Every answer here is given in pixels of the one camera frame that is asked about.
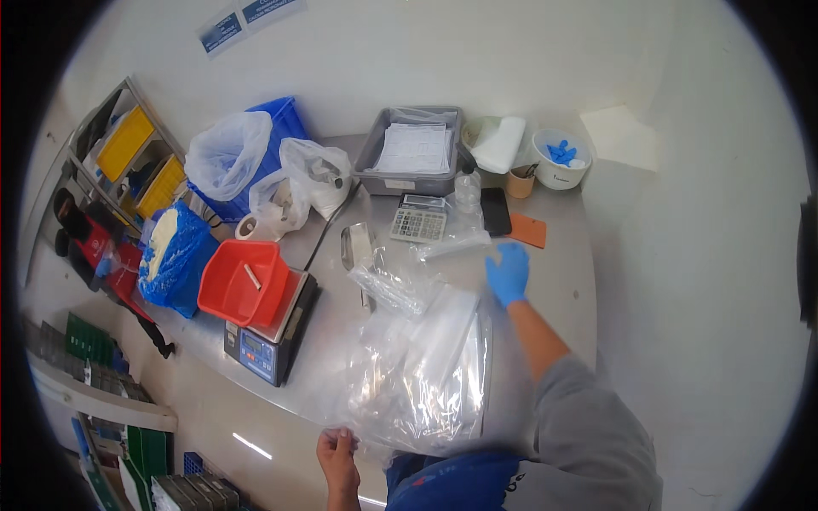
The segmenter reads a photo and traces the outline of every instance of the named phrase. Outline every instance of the white powder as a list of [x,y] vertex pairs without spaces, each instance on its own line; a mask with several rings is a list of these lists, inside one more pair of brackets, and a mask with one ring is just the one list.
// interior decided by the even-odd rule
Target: white powder
[[159,271],[159,264],[162,263],[164,251],[168,249],[168,243],[170,243],[173,235],[176,234],[178,217],[179,212],[171,208],[162,214],[156,223],[156,227],[154,227],[154,231],[151,234],[151,242],[149,243],[154,251],[154,257],[148,262],[148,282],[152,281]]

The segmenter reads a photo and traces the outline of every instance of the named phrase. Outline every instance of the orange card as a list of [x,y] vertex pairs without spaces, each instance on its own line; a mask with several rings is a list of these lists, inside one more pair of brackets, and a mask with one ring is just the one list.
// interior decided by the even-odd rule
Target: orange card
[[519,213],[512,213],[511,234],[507,238],[534,245],[540,249],[546,247],[546,223],[526,217]]

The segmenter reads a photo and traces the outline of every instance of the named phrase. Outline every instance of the blue apron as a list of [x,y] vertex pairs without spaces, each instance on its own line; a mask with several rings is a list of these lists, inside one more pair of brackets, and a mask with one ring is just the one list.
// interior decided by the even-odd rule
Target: blue apron
[[387,511],[501,509],[521,456],[483,452],[443,459],[401,455],[386,471]]

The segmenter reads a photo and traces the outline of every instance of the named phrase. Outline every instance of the stainless steel table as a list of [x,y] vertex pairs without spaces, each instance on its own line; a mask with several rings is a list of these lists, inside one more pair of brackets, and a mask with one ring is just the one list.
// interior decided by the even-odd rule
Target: stainless steel table
[[[321,143],[347,151],[354,160],[363,135],[334,137]],[[483,187],[503,186],[504,176],[483,176]],[[527,295],[560,337],[591,368],[596,365],[596,287],[585,209],[579,189],[555,192],[537,184],[525,200],[508,198],[509,210],[546,222],[546,247],[528,247],[531,273]],[[363,186],[349,207],[328,230],[309,271],[322,288],[304,340],[286,386],[274,388],[227,356],[222,349],[224,321],[202,311],[185,320],[175,311],[146,304],[160,328],[205,364],[262,399],[314,422],[326,421],[327,407],[335,403],[334,389],[344,368],[344,340],[353,325],[365,320],[359,288],[347,276],[340,260],[340,232],[357,222],[368,222],[379,241],[388,240],[398,197],[370,197]],[[307,224],[281,240],[281,254],[291,267],[303,268],[326,223],[313,210]],[[504,239],[494,240],[494,244]],[[388,240],[387,243],[400,243]],[[527,452],[533,439],[532,383],[523,353],[508,316],[486,288],[483,259],[495,251],[476,249],[432,261],[448,281],[482,294],[493,326],[492,368],[483,435],[469,441],[476,446],[507,446]]]

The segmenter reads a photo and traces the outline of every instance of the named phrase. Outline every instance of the red apron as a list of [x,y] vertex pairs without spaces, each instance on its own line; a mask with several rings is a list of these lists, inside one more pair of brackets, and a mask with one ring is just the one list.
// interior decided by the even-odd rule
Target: red apron
[[[91,223],[91,234],[88,235],[85,243],[79,243],[78,240],[76,240],[76,242],[83,250],[83,255],[91,264],[91,267],[94,269],[94,271],[96,271],[97,266],[102,260],[102,255],[105,253],[106,244],[108,243],[108,240],[110,240],[110,234],[98,223],[94,222],[91,218],[88,218],[88,215],[86,215],[86,219]],[[142,260],[142,251],[140,249],[127,241],[122,241],[117,245],[116,252],[119,255],[119,260],[122,262],[123,266],[139,268],[139,262]],[[119,270],[112,271],[110,274],[108,274],[106,277],[106,283],[111,290],[116,293],[116,296],[123,302],[127,303],[129,307],[139,314],[139,316],[153,321],[151,317],[148,316],[147,313],[133,301],[133,298],[131,298],[133,289],[137,286],[138,277],[139,275],[137,273],[128,271],[125,268],[120,268]]]

